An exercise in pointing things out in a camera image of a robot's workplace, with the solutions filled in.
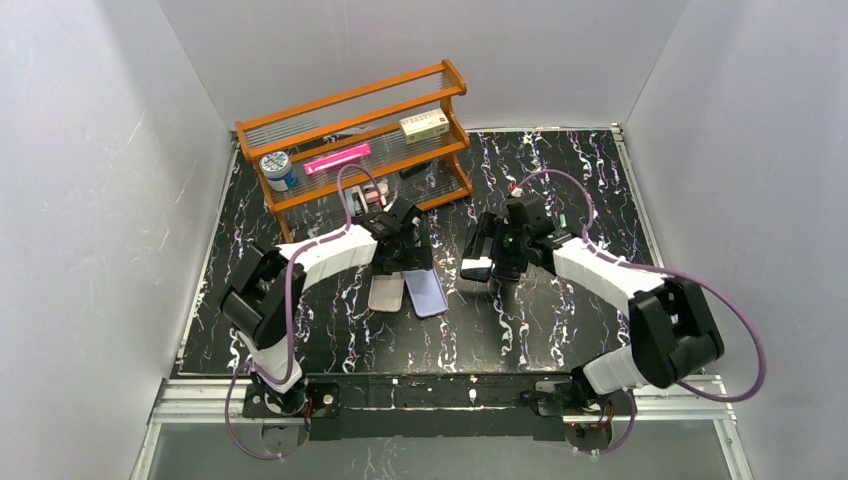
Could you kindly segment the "orange wooden shelf rack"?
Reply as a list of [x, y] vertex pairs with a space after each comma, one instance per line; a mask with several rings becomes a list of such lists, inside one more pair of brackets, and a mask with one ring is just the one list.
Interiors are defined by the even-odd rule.
[[[277, 218], [283, 238], [292, 241], [288, 211], [334, 193], [335, 171], [308, 174], [304, 167], [319, 157], [360, 145], [371, 153], [359, 164], [378, 178], [433, 163], [440, 185], [418, 198], [423, 210], [465, 198], [473, 186], [459, 154], [471, 145], [452, 101], [467, 92], [464, 77], [449, 59], [356, 87], [318, 100], [235, 124], [245, 159], [253, 166], [278, 151], [289, 154], [298, 183], [286, 192], [275, 191], [265, 178], [259, 183], [269, 212]], [[433, 138], [406, 142], [400, 121], [439, 107], [449, 128]]]

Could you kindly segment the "blue white round tin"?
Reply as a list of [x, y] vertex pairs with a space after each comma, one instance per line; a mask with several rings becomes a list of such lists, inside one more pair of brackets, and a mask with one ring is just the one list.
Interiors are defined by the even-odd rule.
[[272, 190], [286, 192], [296, 186], [297, 176], [286, 152], [276, 151], [264, 155], [259, 161], [259, 166]]

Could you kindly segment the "pink flat box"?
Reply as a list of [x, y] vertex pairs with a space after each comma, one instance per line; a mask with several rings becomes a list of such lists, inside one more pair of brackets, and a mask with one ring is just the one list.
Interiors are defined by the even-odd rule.
[[370, 145], [368, 143], [361, 143], [310, 160], [303, 165], [303, 169], [306, 175], [313, 176], [336, 167], [341, 167], [352, 162], [357, 162], [370, 155]]

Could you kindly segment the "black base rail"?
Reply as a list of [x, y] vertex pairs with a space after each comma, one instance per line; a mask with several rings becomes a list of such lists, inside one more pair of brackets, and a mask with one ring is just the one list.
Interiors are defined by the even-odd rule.
[[604, 448], [631, 408], [597, 397], [567, 373], [310, 374], [280, 399], [254, 378], [242, 417], [305, 420], [315, 441], [377, 437], [531, 437]]

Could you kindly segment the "white red cardboard box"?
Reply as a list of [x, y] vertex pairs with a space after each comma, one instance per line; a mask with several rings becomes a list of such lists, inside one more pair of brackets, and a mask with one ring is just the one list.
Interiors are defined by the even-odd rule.
[[450, 129], [448, 116], [441, 108], [436, 108], [399, 121], [405, 144], [411, 145], [438, 137]]

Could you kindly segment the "pink phone case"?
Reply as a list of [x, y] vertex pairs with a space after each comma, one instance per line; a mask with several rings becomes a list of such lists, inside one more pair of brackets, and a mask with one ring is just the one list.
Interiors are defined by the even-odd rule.
[[401, 272], [374, 275], [371, 279], [367, 306], [371, 311], [399, 312], [404, 298], [405, 279]]

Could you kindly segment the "phone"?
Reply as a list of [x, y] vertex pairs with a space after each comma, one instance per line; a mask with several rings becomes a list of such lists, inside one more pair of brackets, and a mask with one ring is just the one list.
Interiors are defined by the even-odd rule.
[[403, 277], [418, 318], [437, 316], [448, 310], [448, 301], [434, 269], [405, 271]]

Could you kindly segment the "grey pink clip tool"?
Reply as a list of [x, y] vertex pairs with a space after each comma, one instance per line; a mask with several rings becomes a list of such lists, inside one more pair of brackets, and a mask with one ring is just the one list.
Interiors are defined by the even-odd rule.
[[376, 186], [371, 184], [364, 187], [355, 186], [344, 190], [346, 205], [354, 216], [382, 210], [387, 203], [387, 194], [386, 183], [378, 183]]

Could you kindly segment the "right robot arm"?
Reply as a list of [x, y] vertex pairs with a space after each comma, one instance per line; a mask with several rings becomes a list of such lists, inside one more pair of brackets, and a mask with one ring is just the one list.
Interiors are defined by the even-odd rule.
[[492, 272], [506, 279], [528, 265], [588, 289], [622, 313], [630, 342], [573, 369], [577, 392], [667, 388], [725, 352], [702, 288], [692, 280], [609, 262], [569, 228], [558, 228], [539, 197], [513, 198], [495, 217]]

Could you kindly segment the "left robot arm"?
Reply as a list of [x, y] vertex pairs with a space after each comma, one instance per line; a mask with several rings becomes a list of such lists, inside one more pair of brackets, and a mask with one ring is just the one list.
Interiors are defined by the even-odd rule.
[[313, 239], [269, 249], [252, 245], [223, 290], [219, 310], [248, 347], [259, 382], [280, 396], [300, 382], [294, 315], [310, 287], [362, 266], [379, 274], [430, 268], [425, 223], [423, 211], [399, 197]]

